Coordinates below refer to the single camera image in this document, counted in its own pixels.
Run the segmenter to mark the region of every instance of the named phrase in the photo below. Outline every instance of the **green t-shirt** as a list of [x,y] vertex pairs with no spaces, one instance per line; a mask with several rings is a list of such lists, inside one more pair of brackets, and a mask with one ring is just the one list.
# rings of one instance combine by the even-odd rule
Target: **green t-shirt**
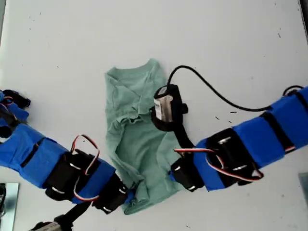
[[112,68],[105,75],[109,155],[122,181],[136,189],[134,199],[123,204],[125,214],[155,205],[183,187],[169,179],[170,166],[179,155],[173,132],[158,130],[149,109],[154,93],[166,84],[156,60],[134,69]]

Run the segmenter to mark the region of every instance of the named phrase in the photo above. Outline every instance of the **white table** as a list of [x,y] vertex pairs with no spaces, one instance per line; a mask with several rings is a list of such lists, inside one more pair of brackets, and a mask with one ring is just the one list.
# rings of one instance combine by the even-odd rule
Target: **white table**
[[[105,152],[104,73],[156,58],[166,75],[179,64],[195,67],[231,101],[262,107],[293,84],[308,84],[308,46],[296,0],[114,0],[7,3],[0,47],[1,88],[31,100],[29,124],[70,147],[86,133]],[[192,73],[174,81],[190,112],[194,142],[258,113],[235,111]],[[308,171],[307,148],[265,168],[265,178],[218,192],[181,191],[131,216],[91,208],[76,231],[306,231],[308,209],[298,173]],[[55,202],[16,172],[15,231],[26,231],[72,207]]]

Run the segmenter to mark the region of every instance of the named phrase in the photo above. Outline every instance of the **cable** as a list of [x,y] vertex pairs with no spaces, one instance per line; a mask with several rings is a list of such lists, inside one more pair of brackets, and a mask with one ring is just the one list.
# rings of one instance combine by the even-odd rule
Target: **cable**
[[176,71],[181,69],[181,68],[185,68],[185,69],[188,69],[188,70],[194,72],[218,97],[220,97],[224,102],[228,103],[229,105],[236,107],[237,109],[240,109],[240,110],[243,110],[243,111],[248,111],[248,112],[262,112],[262,111],[266,111],[266,110],[271,109],[271,106],[261,107],[261,108],[247,108],[247,107],[242,107],[242,106],[239,106],[239,105],[232,103],[231,101],[229,101],[225,97],[223,97],[218,91],[216,91],[215,88],[212,87],[212,85],[210,85],[195,69],[193,69],[190,66],[180,65],[180,66],[176,67],[171,72],[167,85],[170,84],[171,79],[174,76],[174,74],[176,73]]
[[[76,136],[76,138],[74,139],[73,143],[72,143],[72,148],[71,148],[71,154],[73,154],[73,151],[76,149],[76,141],[78,140],[79,137],[84,137],[86,138],[87,141],[89,141],[96,149],[97,149],[97,154],[96,156],[92,159],[91,163],[89,164],[89,166],[87,167],[87,169],[85,170],[84,172],[84,175],[85,176],[88,176],[88,171],[89,169],[92,167],[92,165],[95,163],[95,161],[98,159],[99,155],[100,155],[100,149],[98,148],[98,146],[96,145],[96,143],[90,138],[88,137],[87,135],[78,135]],[[97,200],[100,196],[97,195],[95,197],[90,197],[90,198],[85,198],[85,197],[82,197],[80,196],[77,192],[76,192],[76,187],[77,187],[77,184],[79,182],[79,179],[80,179],[80,176],[78,177],[78,179],[76,180],[76,183],[74,185],[74,195],[76,198],[78,198],[79,200],[81,201],[85,201],[85,202],[91,202],[91,201],[95,201]]]
[[[205,153],[215,153],[214,150],[208,149],[208,148],[177,148],[177,149],[174,149],[174,151],[175,151],[175,152],[180,152],[180,153],[182,153],[182,152],[197,152],[197,153],[205,152]],[[228,171],[225,171],[225,170],[224,170],[224,162],[223,162],[223,160],[222,160],[221,157],[218,156],[218,155],[216,155],[216,157],[217,157],[218,161],[219,161],[220,164],[221,164],[221,168],[219,168],[219,167],[213,165],[212,163],[210,163],[209,160],[207,159],[207,156],[205,157],[205,159],[206,159],[207,164],[208,164],[211,168],[215,169],[217,172],[220,172],[220,173],[222,173],[222,174],[224,174],[224,175],[227,175],[227,176],[230,176],[230,177],[234,177],[234,178],[237,178],[237,179],[240,179],[240,180],[244,180],[244,181],[247,181],[247,182],[258,181],[258,180],[260,180],[260,179],[262,179],[262,178],[264,177],[263,173],[262,173],[259,169],[257,169],[255,163],[253,163],[253,162],[252,162],[252,165],[253,165],[253,167],[254,167],[256,173],[258,174],[258,178],[257,178],[257,177],[252,177],[252,178],[242,177],[242,176],[240,176],[240,175],[237,175],[237,174],[234,174],[234,173],[230,173],[230,172],[228,172]]]
[[293,86],[289,86],[286,90],[283,91],[282,96],[286,96],[287,92],[293,88],[300,88],[303,89],[304,87],[299,86],[299,85],[293,85]]

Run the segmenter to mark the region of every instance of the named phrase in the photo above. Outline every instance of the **blue foam padding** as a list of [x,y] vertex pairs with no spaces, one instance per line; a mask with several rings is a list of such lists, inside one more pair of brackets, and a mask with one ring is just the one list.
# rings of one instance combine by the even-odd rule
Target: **blue foam padding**
[[127,196],[127,199],[125,200],[125,204],[126,203],[129,203],[132,199],[134,199],[134,197],[135,197],[135,192],[134,191],[132,191],[132,190],[130,190],[129,192],[128,192],[128,196]]
[[57,142],[45,138],[31,160],[19,173],[30,183],[43,188],[43,183],[65,152],[68,150]]
[[17,126],[12,136],[0,145],[0,165],[20,171],[20,164],[27,158],[43,136],[25,124]]
[[[27,118],[28,118],[28,116],[29,116],[29,113],[26,112],[25,110],[19,108],[19,107],[17,106],[17,104],[12,103],[12,104],[8,105],[7,107],[8,107],[8,109],[10,110],[10,112],[13,113],[13,114],[16,116],[16,118],[17,118],[18,120],[21,120],[21,121],[26,121],[26,120],[27,120]],[[5,120],[2,119],[2,118],[0,119],[0,127],[1,127],[1,126],[7,126],[7,123],[6,123]]]
[[[84,198],[92,198],[100,194],[102,188],[109,181],[111,176],[115,173],[116,169],[108,164],[106,161],[98,159],[101,163],[96,171],[92,174],[91,178],[88,180],[85,187],[78,192],[78,195]],[[72,199],[72,202],[75,204],[82,203],[76,197]]]
[[4,95],[3,91],[0,91],[0,102],[1,102],[2,100],[4,100],[4,97],[5,97],[5,95]]
[[284,157],[285,151],[268,122],[256,117],[233,127],[259,167]]
[[[299,91],[307,101],[308,88]],[[308,112],[295,96],[284,96],[271,105],[268,112],[276,118],[287,137],[296,148],[301,148],[308,143]]]
[[[201,140],[197,144],[197,148],[206,148],[206,139]],[[218,172],[212,169],[206,162],[207,153],[193,153],[193,163],[197,167],[198,172],[208,191],[224,189],[225,186],[221,181]]]

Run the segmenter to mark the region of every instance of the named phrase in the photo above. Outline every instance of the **black cable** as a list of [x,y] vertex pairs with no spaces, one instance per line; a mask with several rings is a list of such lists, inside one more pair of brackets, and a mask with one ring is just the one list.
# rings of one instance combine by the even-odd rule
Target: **black cable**
[[167,85],[170,84],[171,79],[172,79],[173,75],[176,73],[176,71],[181,69],[181,68],[185,68],[185,69],[188,69],[188,70],[191,70],[192,72],[194,72],[218,97],[220,97],[224,102],[228,103],[229,105],[236,107],[237,109],[240,109],[240,110],[243,110],[243,111],[248,111],[248,112],[262,112],[262,111],[266,111],[266,110],[271,109],[271,106],[262,107],[262,108],[241,107],[239,105],[236,105],[236,104],[230,102],[225,97],[223,97],[218,91],[216,91],[215,88],[212,87],[212,85],[210,85],[195,69],[191,68],[190,66],[181,65],[181,66],[176,67],[171,72]]
[[287,94],[287,92],[293,88],[300,88],[300,89],[303,89],[302,86],[299,86],[299,85],[293,85],[293,86],[289,86],[286,90],[283,91],[282,93],[282,96],[285,96]]

